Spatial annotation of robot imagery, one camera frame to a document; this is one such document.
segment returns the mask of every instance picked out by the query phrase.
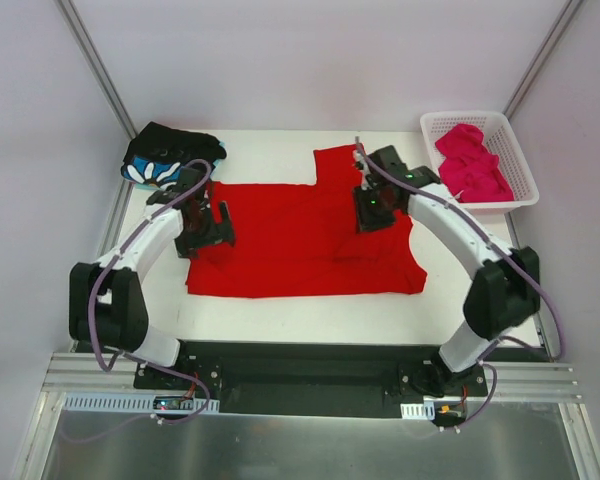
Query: plastic basket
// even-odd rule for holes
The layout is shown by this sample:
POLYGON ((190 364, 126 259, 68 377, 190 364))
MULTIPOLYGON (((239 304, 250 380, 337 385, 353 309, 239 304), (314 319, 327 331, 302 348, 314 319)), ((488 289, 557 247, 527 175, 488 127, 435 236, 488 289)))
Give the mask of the plastic basket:
POLYGON ((500 112, 466 111, 427 113, 420 118, 422 134, 427 145, 431 167, 437 173, 445 157, 436 142, 459 123, 475 125, 484 133, 484 144, 500 157, 499 168, 513 190, 513 202, 463 203, 475 214, 503 214, 533 205, 538 201, 538 187, 533 180, 522 149, 511 129, 509 120, 500 112))

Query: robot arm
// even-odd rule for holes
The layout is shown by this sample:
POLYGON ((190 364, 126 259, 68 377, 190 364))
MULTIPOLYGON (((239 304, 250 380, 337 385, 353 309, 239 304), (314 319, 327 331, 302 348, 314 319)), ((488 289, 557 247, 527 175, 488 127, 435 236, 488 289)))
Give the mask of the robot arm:
POLYGON ((75 340, 90 341, 88 304, 96 279, 113 261, 97 292, 95 325, 102 346, 121 349, 136 358, 170 367, 180 351, 180 340, 151 326, 141 284, 164 249, 175 241, 180 257, 197 248, 221 242, 233 244, 234 233, 226 204, 220 204, 216 223, 204 189, 156 215, 158 210, 196 185, 203 174, 181 171, 172 190, 156 192, 147 201, 143 219, 134 232, 94 263, 78 263, 71 270, 69 332, 75 340))
POLYGON ((462 209, 430 169, 408 170, 394 147, 382 148, 365 157, 363 153, 356 157, 356 165, 364 172, 362 186, 354 189, 359 230, 374 231, 392 225, 395 210, 409 214, 442 241, 472 280, 463 306, 464 322, 440 346, 431 364, 424 365, 410 379, 411 386, 418 392, 443 396, 448 386, 471 373, 498 337, 522 324, 540 308, 538 293, 500 254, 509 256, 536 281, 540 276, 538 256, 529 247, 516 250, 488 232, 462 209), (365 165, 367 160, 413 188, 405 190, 386 176, 369 170, 365 165), (442 202, 433 201, 427 194, 441 198, 442 202), (450 205, 462 209, 465 218, 449 208, 450 205), (477 226, 482 235, 466 219, 477 226))

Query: white table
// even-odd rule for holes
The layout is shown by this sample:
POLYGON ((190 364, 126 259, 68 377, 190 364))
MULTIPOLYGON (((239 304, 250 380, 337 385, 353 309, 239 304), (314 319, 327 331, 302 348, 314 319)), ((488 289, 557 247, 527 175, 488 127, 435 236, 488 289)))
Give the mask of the white table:
MULTIPOLYGON (((410 168, 429 163, 422 135, 401 132, 209 131, 225 142, 228 157, 214 172, 223 183, 315 184, 314 149, 351 144, 360 135, 368 152, 394 145, 410 168)), ((135 187, 121 233, 138 221, 151 191, 135 187)), ((503 215, 478 217, 510 240, 503 215)), ((289 298, 225 298, 189 295, 189 262, 173 245, 143 283, 152 325, 184 340, 435 345, 463 321, 469 277, 425 227, 415 224, 411 249, 427 273, 417 295, 373 294, 289 298)), ((533 320, 512 335, 539 345, 533 320)))

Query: metal frame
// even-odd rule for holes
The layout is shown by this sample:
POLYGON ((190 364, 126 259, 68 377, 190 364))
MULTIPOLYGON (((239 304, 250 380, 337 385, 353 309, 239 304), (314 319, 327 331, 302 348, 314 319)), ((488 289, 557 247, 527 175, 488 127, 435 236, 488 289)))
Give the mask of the metal frame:
MULTIPOLYGON (((551 57, 560 39, 587 0, 568 0, 550 29, 538 53, 504 110, 507 117, 515 114, 531 86, 551 57)), ((98 84, 129 138, 137 130, 105 68, 72 0, 56 0, 98 84)), ((100 253, 110 249, 120 232, 132 186, 122 182, 109 216, 100 253)), ((515 228, 507 218, 513 238, 515 228)), ((552 353, 551 345, 547 346, 552 353)), ((600 450, 592 434, 589 417, 573 368, 568 364, 493 362, 498 369, 495 402, 558 403, 572 454, 581 478, 600 479, 600 450)), ((132 393, 136 365, 120 359, 114 372, 102 374, 91 354, 53 355, 45 382, 31 419, 24 447, 16 464, 15 478, 38 479, 50 452, 53 435, 67 392, 132 393)), ((489 372, 487 382, 491 382, 489 372)))

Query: red fabric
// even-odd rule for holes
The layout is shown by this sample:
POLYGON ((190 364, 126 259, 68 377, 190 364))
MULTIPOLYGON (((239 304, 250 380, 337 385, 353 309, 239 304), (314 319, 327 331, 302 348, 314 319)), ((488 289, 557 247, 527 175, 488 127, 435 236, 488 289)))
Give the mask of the red fabric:
POLYGON ((426 272, 409 249, 411 219, 356 233, 352 189, 360 184, 353 145, 314 152, 313 185, 216 183, 212 207, 226 201, 236 233, 232 248, 199 250, 189 293, 220 297, 288 297, 420 293, 426 272))
POLYGON ((440 165, 442 182, 458 201, 511 202, 513 191, 498 169, 499 158, 482 144, 484 134, 473 125, 459 124, 436 142, 446 160, 440 165))

